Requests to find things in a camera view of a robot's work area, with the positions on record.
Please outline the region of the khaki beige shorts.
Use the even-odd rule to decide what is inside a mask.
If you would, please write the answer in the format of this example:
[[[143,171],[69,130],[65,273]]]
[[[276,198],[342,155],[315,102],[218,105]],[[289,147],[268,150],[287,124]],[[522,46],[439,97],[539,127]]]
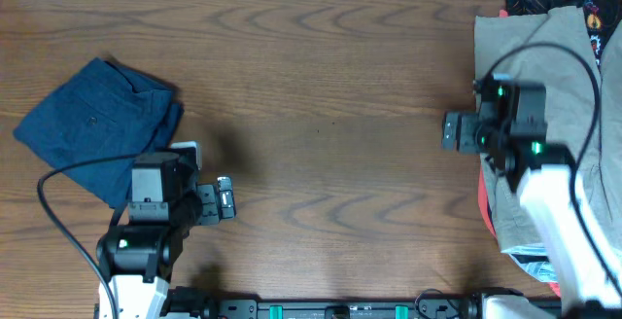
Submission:
[[[599,125],[579,172],[591,208],[607,240],[621,247],[621,30],[605,46],[601,67],[596,64],[581,9],[556,8],[542,15],[508,18],[479,17],[474,26],[475,76],[481,78],[505,53],[522,46],[497,67],[514,79],[546,86],[547,139],[566,144],[577,154],[593,113],[593,91],[581,64],[565,46],[587,61],[596,75],[602,100]]]

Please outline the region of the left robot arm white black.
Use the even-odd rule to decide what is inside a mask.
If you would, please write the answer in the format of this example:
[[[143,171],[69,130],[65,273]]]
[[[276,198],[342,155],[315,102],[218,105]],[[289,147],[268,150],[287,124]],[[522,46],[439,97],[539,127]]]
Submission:
[[[232,181],[191,180],[167,193],[161,184],[133,188],[129,221],[109,228],[97,245],[107,281],[99,289],[100,318],[216,318],[217,305],[204,292],[170,287],[175,262],[196,226],[236,216]]]

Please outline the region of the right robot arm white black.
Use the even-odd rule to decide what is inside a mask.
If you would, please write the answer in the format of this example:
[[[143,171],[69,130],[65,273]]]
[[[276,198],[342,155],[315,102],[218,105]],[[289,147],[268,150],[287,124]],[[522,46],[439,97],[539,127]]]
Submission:
[[[546,143],[542,115],[448,112],[441,145],[486,154],[535,225],[557,275],[564,318],[618,318],[621,262],[586,202],[578,163]]]

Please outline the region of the red garment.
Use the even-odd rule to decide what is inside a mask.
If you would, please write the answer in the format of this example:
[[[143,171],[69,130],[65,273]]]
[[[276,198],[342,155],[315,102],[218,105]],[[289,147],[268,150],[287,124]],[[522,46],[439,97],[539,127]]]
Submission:
[[[505,9],[500,9],[499,16],[496,18],[508,18],[508,17],[510,17],[509,12]],[[482,163],[481,168],[480,168],[479,178],[478,178],[477,203],[478,203],[480,214],[481,214],[482,220],[484,221],[485,226],[487,227],[491,235],[495,238],[495,240],[497,240],[497,234],[496,234],[493,221],[492,221],[492,214],[491,214],[492,212],[490,209],[488,193],[486,190],[486,183],[485,183],[484,178],[485,178],[484,177],[484,164]],[[557,283],[548,282],[547,285],[557,297],[560,297],[560,288]]]

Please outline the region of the light blue garment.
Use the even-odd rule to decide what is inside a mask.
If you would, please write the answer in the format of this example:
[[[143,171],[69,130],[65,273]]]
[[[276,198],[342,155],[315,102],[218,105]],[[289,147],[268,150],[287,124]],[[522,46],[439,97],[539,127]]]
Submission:
[[[504,251],[521,269],[543,283],[557,283],[558,277],[541,244],[514,246]]]

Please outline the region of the folded navy blue shorts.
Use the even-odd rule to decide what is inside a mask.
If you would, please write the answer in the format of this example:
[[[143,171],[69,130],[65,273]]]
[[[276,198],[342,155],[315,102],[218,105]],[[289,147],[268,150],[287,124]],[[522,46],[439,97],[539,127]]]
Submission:
[[[168,146],[184,109],[142,73],[95,58],[34,107],[14,137],[51,167]]]

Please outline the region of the black printed cycling jersey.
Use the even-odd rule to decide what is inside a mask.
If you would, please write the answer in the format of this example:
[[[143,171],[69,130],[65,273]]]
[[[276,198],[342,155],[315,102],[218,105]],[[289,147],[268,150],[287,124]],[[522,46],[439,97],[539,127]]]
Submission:
[[[510,16],[541,15],[569,6],[582,9],[596,64],[601,67],[605,46],[621,22],[621,0],[505,0]]]

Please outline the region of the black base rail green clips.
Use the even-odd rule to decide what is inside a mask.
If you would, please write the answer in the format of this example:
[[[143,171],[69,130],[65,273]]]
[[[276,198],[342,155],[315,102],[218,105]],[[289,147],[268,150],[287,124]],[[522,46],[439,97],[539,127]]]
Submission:
[[[404,301],[262,301],[215,299],[178,287],[168,294],[162,318],[188,319],[436,319],[482,318],[483,293],[466,297],[428,289]]]

